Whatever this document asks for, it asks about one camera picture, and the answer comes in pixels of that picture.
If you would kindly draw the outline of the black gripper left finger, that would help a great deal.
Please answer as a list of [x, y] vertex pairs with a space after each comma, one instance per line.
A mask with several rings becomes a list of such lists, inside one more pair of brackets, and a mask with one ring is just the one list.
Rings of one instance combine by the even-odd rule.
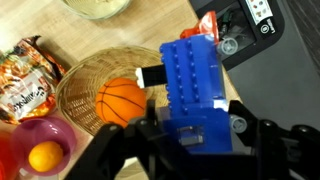
[[154, 125], [157, 124], [157, 114], [156, 114], [156, 105], [155, 101], [150, 99], [147, 101], [145, 109], [145, 117], [150, 119]]

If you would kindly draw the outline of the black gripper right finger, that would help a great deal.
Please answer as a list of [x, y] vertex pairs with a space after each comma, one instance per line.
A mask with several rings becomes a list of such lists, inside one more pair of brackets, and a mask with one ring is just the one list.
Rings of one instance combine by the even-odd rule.
[[228, 113], [232, 129], [250, 129], [257, 125], [257, 118], [238, 100], [230, 101]]

